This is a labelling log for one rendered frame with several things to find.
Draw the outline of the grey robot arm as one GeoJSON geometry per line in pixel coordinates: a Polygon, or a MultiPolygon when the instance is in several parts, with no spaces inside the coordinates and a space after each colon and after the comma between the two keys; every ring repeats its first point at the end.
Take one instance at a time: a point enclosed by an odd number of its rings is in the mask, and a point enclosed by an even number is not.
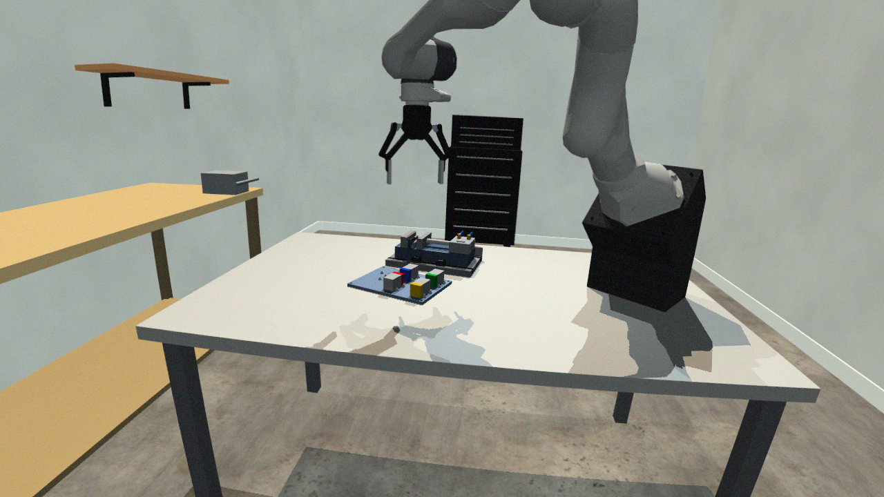
{"type": "MultiPolygon", "coordinates": [[[[435,89],[434,81],[446,81],[454,74],[456,53],[454,46],[434,35],[494,26],[518,2],[429,0],[424,4],[387,39],[382,52],[389,75],[401,79],[401,101],[450,103],[451,95],[435,89]]],[[[634,155],[631,144],[625,84],[637,40],[638,0],[530,0],[530,7],[548,24],[579,26],[563,144],[573,155],[589,157],[601,212],[630,226],[677,210],[684,198],[681,179],[665,166],[634,155]]]]}

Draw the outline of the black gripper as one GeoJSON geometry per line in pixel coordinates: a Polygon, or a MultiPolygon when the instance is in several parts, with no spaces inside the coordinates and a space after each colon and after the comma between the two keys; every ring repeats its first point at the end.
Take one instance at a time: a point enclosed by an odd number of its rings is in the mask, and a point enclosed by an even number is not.
{"type": "Polygon", "coordinates": [[[432,107],[429,105],[404,105],[403,113],[402,113],[402,124],[398,124],[396,122],[391,123],[390,132],[382,145],[382,148],[378,155],[380,157],[385,158],[385,170],[387,172],[387,183],[392,183],[392,161],[391,158],[394,154],[400,150],[402,144],[404,144],[407,139],[425,139],[426,142],[432,147],[432,150],[439,157],[439,171],[438,171],[438,183],[444,184],[444,172],[445,172],[445,161],[448,158],[452,157],[452,153],[450,152],[450,148],[446,143],[446,139],[444,137],[444,133],[442,131],[442,125],[432,125],[432,107]],[[404,132],[401,138],[395,143],[394,147],[386,154],[389,145],[394,139],[396,131],[400,130],[404,132]],[[429,132],[434,130],[436,135],[438,135],[438,139],[444,153],[439,150],[438,145],[435,144],[432,136],[429,135],[429,132]]]}

